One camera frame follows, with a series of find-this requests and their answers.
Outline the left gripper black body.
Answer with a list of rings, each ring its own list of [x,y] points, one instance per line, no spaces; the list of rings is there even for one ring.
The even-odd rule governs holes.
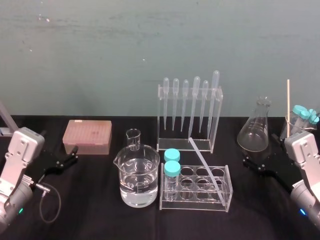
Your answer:
[[[58,174],[60,160],[50,151],[42,150],[39,156],[26,168],[26,176],[36,184],[46,176]]]

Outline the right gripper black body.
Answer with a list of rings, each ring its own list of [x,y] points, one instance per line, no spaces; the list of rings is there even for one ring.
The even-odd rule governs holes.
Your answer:
[[[302,180],[298,167],[283,150],[271,153],[264,160],[265,174],[274,178],[287,192]]]

